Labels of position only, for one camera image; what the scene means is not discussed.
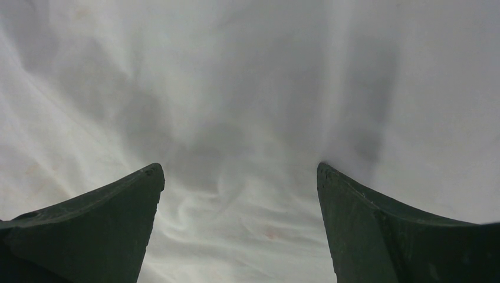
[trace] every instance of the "white background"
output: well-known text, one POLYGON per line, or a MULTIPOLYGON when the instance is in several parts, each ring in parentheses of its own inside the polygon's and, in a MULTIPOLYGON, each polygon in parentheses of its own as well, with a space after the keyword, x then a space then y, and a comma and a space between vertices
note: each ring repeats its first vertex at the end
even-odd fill
POLYGON ((0 0, 0 218, 160 162, 139 278, 335 282, 322 160, 500 221, 500 2, 0 0))

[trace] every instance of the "white fabric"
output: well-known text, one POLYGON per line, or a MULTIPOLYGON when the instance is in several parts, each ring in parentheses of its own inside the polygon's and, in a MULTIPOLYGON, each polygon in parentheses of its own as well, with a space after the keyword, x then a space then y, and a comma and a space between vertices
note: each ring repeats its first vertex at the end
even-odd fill
POLYGON ((139 282, 334 282, 315 169, 500 220, 500 2, 1 0, 0 218, 152 162, 139 282))

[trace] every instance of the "white sheet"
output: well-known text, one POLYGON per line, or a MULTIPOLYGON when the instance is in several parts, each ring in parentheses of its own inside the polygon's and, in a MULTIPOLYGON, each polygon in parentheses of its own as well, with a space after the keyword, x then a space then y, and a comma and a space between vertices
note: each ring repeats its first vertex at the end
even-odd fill
POLYGON ((500 2, 0 1, 0 218, 152 162, 139 282, 334 282, 327 160, 500 220, 500 2))

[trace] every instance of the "wrinkled cloth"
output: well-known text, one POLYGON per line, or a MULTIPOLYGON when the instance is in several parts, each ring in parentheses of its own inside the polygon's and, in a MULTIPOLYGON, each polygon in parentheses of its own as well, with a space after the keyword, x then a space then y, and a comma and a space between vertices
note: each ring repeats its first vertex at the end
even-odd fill
POLYGON ((335 282, 317 163, 500 221, 500 2, 0 1, 0 218, 160 162, 139 277, 335 282))

